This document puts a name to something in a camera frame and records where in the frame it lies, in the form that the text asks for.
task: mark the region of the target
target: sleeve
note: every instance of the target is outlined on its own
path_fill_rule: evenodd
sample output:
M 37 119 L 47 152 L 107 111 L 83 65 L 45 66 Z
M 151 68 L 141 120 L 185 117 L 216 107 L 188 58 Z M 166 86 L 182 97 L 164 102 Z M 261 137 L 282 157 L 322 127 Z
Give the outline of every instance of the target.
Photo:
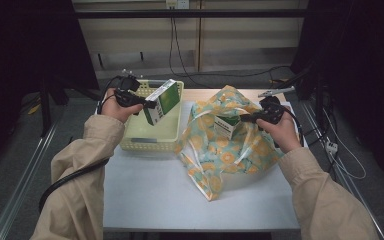
M 365 207 L 324 172 L 308 148 L 282 157 L 303 239 L 378 239 Z
M 117 119 L 93 115 L 83 139 L 55 155 L 52 183 L 79 169 L 111 157 L 124 133 Z M 31 239 L 102 239 L 104 168 L 75 178 L 47 199 Z

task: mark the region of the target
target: patterned bag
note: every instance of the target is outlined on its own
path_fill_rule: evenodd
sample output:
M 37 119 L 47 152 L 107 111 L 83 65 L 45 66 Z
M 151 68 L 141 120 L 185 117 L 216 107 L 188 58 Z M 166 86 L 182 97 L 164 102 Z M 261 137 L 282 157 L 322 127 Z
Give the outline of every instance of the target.
M 256 124 L 240 122 L 230 140 L 214 129 L 216 116 L 232 117 L 258 110 L 258 105 L 231 86 L 225 86 L 208 101 L 193 104 L 175 153 L 209 201 L 218 198 L 222 191 L 223 172 L 265 171 L 282 156 L 271 136 L 259 131 Z

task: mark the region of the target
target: person's right arm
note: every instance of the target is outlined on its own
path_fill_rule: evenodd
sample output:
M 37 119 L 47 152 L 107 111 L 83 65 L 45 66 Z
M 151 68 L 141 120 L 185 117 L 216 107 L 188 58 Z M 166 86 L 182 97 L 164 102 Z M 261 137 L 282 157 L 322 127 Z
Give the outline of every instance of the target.
M 257 124 L 286 153 L 279 166 L 292 188 L 292 201 L 303 239 L 378 239 L 364 206 L 324 172 L 308 148 L 301 147 L 292 117 L 277 125 Z

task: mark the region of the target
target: plastic basket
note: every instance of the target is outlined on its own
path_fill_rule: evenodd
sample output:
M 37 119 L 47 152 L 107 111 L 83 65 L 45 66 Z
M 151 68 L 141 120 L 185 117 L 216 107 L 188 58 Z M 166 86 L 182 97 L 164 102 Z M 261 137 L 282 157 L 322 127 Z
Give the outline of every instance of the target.
M 164 80 L 139 80 L 140 86 L 136 95 L 147 97 L 160 87 Z M 176 81 L 180 102 L 164 116 L 155 126 L 150 125 L 143 112 L 138 116 L 132 115 L 125 123 L 123 139 L 120 147 L 130 151 L 173 152 L 179 136 L 181 101 L 184 84 Z

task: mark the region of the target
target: person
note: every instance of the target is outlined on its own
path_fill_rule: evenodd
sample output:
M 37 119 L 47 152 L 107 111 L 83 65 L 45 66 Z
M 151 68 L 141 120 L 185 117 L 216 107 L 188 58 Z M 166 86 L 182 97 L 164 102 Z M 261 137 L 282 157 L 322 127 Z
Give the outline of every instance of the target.
M 73 141 L 51 163 L 52 182 L 111 157 L 128 117 L 142 105 L 120 107 L 109 98 L 101 115 L 85 123 L 83 139 Z M 280 168 L 292 188 L 302 239 L 378 239 L 364 206 L 335 183 L 308 148 L 301 147 L 293 119 L 285 113 L 277 125 L 257 124 L 271 134 L 285 155 Z M 103 239 L 103 182 L 100 168 L 67 182 L 47 199 L 31 239 Z

